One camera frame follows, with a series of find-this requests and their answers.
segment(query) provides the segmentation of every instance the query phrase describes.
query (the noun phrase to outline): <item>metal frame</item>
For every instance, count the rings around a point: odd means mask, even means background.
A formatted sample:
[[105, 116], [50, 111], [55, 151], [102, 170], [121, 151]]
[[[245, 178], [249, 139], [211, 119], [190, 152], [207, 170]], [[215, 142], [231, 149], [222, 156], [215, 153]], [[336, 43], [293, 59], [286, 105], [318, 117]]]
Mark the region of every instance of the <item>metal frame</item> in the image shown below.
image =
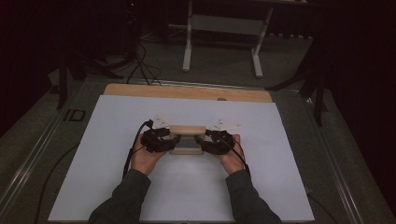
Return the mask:
[[262, 78], [262, 65], [260, 63], [259, 52], [262, 47], [265, 33], [268, 28], [274, 9], [268, 8], [264, 21], [245, 20], [236, 18], [224, 18], [204, 15], [194, 15], [192, 13], [192, 0], [189, 1], [189, 16], [187, 19], [187, 43], [184, 51], [183, 71], [189, 72], [191, 65], [192, 51], [192, 29], [206, 30], [224, 33], [234, 33], [242, 35], [257, 35], [259, 40], [255, 48], [251, 49], [254, 71], [257, 78]]

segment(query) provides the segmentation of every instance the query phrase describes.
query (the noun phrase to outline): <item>person's left hand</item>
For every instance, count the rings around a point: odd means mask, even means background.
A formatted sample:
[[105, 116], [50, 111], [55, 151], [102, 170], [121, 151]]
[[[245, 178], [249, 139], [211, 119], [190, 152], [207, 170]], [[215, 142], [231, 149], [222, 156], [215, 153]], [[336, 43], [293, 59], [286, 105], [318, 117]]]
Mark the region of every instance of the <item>person's left hand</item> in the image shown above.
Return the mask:
[[143, 134], [139, 134], [137, 137], [136, 145], [134, 146], [134, 155], [131, 158], [131, 168], [140, 171], [145, 175], [151, 174], [154, 170], [155, 164], [157, 161], [166, 153], [166, 152], [149, 152], [147, 151], [140, 140], [142, 139]]

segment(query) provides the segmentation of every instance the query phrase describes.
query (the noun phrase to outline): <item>wooden object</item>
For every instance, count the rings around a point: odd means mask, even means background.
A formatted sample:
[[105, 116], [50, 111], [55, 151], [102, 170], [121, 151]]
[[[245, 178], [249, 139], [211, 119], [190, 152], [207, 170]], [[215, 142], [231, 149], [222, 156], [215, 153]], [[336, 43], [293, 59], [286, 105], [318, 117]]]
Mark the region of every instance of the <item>wooden object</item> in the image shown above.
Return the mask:
[[196, 100], [218, 100], [272, 103], [268, 91], [215, 89], [202, 87], [143, 86], [109, 84], [104, 95], [161, 97]]
[[187, 126], [187, 125], [171, 125], [169, 128], [171, 132], [170, 137], [173, 139], [177, 134], [181, 135], [180, 143], [177, 144], [175, 149], [171, 150], [170, 153], [173, 155], [202, 155], [204, 152], [198, 144], [196, 147], [186, 147], [184, 143], [194, 142], [194, 136], [199, 135], [202, 139], [205, 139], [205, 126]]

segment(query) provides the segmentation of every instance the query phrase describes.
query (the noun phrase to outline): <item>sleeve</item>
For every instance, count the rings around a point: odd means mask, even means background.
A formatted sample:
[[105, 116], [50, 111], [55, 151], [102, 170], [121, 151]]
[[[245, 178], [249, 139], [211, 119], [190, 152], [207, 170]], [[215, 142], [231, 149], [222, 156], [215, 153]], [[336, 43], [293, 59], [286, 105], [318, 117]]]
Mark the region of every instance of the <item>sleeve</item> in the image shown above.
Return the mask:
[[245, 170], [229, 175], [226, 183], [236, 223], [282, 223], [279, 216], [260, 198]]
[[91, 213], [88, 223], [139, 223], [141, 205], [150, 183], [146, 175], [130, 170], [113, 190], [111, 198]]

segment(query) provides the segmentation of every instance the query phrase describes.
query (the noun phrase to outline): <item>cord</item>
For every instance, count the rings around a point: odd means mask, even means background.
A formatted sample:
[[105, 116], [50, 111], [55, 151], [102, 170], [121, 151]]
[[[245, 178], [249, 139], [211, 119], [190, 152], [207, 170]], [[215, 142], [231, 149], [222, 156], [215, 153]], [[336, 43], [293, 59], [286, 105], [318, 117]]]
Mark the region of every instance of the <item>cord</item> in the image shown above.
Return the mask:
[[246, 163], [246, 159], [245, 159], [245, 153], [244, 153], [244, 149], [242, 149], [242, 146], [241, 146], [241, 144], [239, 144], [238, 142], [236, 142], [235, 140], [233, 140], [236, 144], [238, 144], [238, 146], [241, 148], [241, 151], [242, 151], [242, 156], [241, 155], [239, 155], [239, 153], [237, 152], [237, 151], [235, 151], [235, 149], [233, 149], [233, 147], [231, 147], [227, 142], [225, 142], [223, 139], [219, 139], [219, 140], [221, 140], [225, 145], [227, 145], [227, 147], [229, 147], [232, 151], [233, 151], [233, 153], [235, 153], [235, 155], [239, 158], [239, 160], [241, 160], [241, 162], [242, 163], [244, 163], [244, 166], [245, 166], [245, 170], [247, 171], [247, 174], [249, 175], [249, 176], [251, 176], [250, 175], [250, 168], [248, 168], [248, 164]]
[[332, 221], [335, 224], [338, 224], [337, 220], [335, 219], [335, 217], [332, 215], [332, 213], [330, 213], [330, 211], [322, 204], [320, 203], [316, 198], [314, 198], [314, 196], [312, 196], [310, 193], [306, 193], [306, 195], [308, 196], [308, 198], [312, 199], [315, 203], [317, 203], [326, 213], [327, 215], [329, 215], [329, 217], [332, 219]]
[[122, 172], [122, 179], [125, 177], [126, 173], [128, 173], [129, 163], [130, 163], [130, 160], [131, 160], [132, 156], [136, 153], [136, 151], [142, 149], [142, 147], [141, 147], [141, 148], [139, 148], [138, 150], [134, 151], [134, 145], [136, 145], [137, 137], [138, 137], [139, 134], [142, 132], [143, 127], [145, 127], [145, 125], [147, 125], [147, 124], [149, 124], [148, 121], [144, 122], [144, 123], [140, 126], [139, 130], [138, 130], [137, 133], [136, 133], [136, 136], [134, 137], [134, 144], [133, 144], [132, 147], [129, 149], [129, 153], [128, 153], [128, 156], [127, 156], [127, 158], [126, 158], [126, 162], [125, 162], [124, 169], [123, 169], [123, 172]]
[[[142, 44], [139, 43], [138, 45], [143, 49], [143, 51], [147, 52], [146, 48], [145, 48]], [[161, 86], [162, 84], [161, 84], [160, 80], [158, 79], [158, 76], [161, 75], [161, 69], [160, 69], [160, 68], [157, 68], [157, 67], [153, 67], [153, 66], [147, 65], [146, 63], [143, 62], [143, 58], [142, 58], [141, 62], [142, 62], [143, 65], [145, 65], [146, 70], [148, 70], [148, 72], [149, 72], [149, 73], [151, 74], [151, 76], [152, 76], [152, 80], [151, 80], [151, 82], [149, 83], [149, 85], [152, 84], [152, 83], [154, 82], [154, 80], [157, 80], [157, 82], [158, 82], [158, 83], [160, 84], [160, 86]], [[158, 69], [158, 70], [160, 71], [159, 75], [158, 75], [158, 76], [154, 76], [154, 74], [152, 74], [152, 72], [149, 70], [149, 67], [152, 67], [152, 68], [154, 68], [154, 69]], [[141, 72], [142, 72], [143, 77], [146, 79], [146, 76], [145, 76], [145, 74], [144, 74], [144, 72], [143, 72], [143, 68], [141, 67], [140, 70], [141, 70]]]
[[45, 193], [45, 191], [46, 191], [47, 184], [48, 184], [49, 181], [50, 181], [50, 177], [51, 177], [53, 171], [54, 171], [55, 168], [58, 166], [59, 162], [61, 162], [61, 160], [63, 160], [64, 157], [65, 157], [67, 154], [69, 154], [71, 151], [73, 151], [74, 149], [76, 149], [76, 148], [78, 147], [78, 145], [79, 145], [79, 143], [76, 144], [75, 146], [69, 148], [69, 149], [62, 155], [62, 157], [61, 157], [59, 160], [56, 161], [55, 165], [53, 165], [52, 168], [51, 168], [51, 170], [49, 171], [49, 175], [47, 176], [47, 179], [46, 179], [46, 181], [44, 182], [43, 189], [41, 190], [41, 193], [40, 193], [40, 199], [39, 199], [39, 201], [38, 201], [37, 210], [36, 210], [36, 212], [35, 212], [35, 222], [34, 222], [35, 224], [38, 222], [38, 218], [39, 218], [39, 215], [40, 215], [41, 204], [42, 204], [43, 198], [44, 198], [44, 193]]
[[[142, 76], [143, 76], [143, 78], [146, 80], [146, 83], [148, 84], [148, 85], [151, 85], [152, 83], [154, 83], [154, 81], [157, 81], [159, 84], [160, 84], [160, 86], [162, 85], [161, 84], [161, 81], [158, 79], [158, 77], [161, 75], [161, 73], [162, 73], [162, 71], [161, 71], [161, 69], [160, 68], [158, 68], [158, 67], [154, 67], [154, 66], [151, 66], [151, 65], [148, 65], [148, 64], [146, 64], [146, 63], [144, 63], [144, 59], [146, 58], [146, 54], [147, 54], [147, 50], [146, 50], [146, 48], [142, 45], [142, 44], [138, 44], [141, 48], [142, 48], [142, 50], [143, 50], [143, 56], [140, 58], [137, 54], [136, 54], [136, 60], [137, 60], [137, 66], [134, 68], [134, 70], [131, 72], [131, 74], [128, 76], [128, 79], [127, 79], [127, 81], [126, 81], [126, 84], [129, 84], [129, 81], [130, 81], [130, 79], [131, 79], [131, 77], [134, 75], [134, 72], [139, 68], [140, 69], [140, 72], [142, 73]], [[149, 82], [149, 80], [148, 80], [148, 78], [147, 78], [147, 76], [146, 76], [146, 73], [145, 73], [145, 71], [144, 71], [144, 68], [143, 68], [143, 66], [146, 68], [146, 70], [151, 74], [151, 76], [152, 76], [152, 80]], [[159, 74], [158, 75], [154, 75], [151, 71], [150, 71], [150, 69], [149, 68], [153, 68], [153, 69], [157, 69], [158, 71], [159, 71]]]
[[137, 60], [137, 66], [134, 68], [134, 70], [132, 70], [131, 74], [128, 76], [128, 79], [126, 80], [126, 84], [129, 84], [129, 80], [130, 80], [131, 77], [134, 75], [134, 72], [136, 71], [136, 69], [137, 69], [139, 66], [141, 66], [141, 62], [143, 62], [143, 60], [145, 59], [145, 57], [146, 57], [146, 49], [143, 48], [142, 60], [141, 60], [141, 61]]

